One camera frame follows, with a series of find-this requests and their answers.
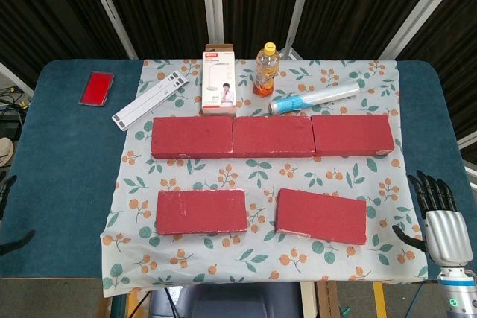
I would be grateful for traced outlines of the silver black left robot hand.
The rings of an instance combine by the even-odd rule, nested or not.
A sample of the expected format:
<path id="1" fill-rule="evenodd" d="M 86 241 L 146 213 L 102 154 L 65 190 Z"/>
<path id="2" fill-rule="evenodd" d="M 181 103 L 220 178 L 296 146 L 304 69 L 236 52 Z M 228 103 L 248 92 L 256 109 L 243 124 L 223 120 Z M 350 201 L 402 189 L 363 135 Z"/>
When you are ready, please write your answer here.
<path id="1" fill-rule="evenodd" d="M 10 193 L 11 187 L 16 182 L 17 176 L 8 177 L 3 186 L 1 187 L 1 220 L 3 220 L 4 212 L 7 206 L 8 195 Z M 4 256 L 10 252 L 18 250 L 28 244 L 31 239 L 35 236 L 36 231 L 34 229 L 28 231 L 23 237 L 19 240 L 11 241 L 0 246 L 0 256 Z"/>

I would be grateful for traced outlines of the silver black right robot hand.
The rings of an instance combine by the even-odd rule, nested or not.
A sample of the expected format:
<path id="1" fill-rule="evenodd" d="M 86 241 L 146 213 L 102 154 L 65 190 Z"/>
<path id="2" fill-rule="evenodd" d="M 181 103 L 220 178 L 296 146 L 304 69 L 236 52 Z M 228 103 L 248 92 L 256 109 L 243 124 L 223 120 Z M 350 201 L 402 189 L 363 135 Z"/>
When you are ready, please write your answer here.
<path id="1" fill-rule="evenodd" d="M 429 254 L 439 267 L 465 267 L 473 260 L 470 236 L 450 187 L 422 171 L 409 175 L 424 224 L 421 239 L 412 238 L 398 226 L 392 229 L 404 243 Z"/>

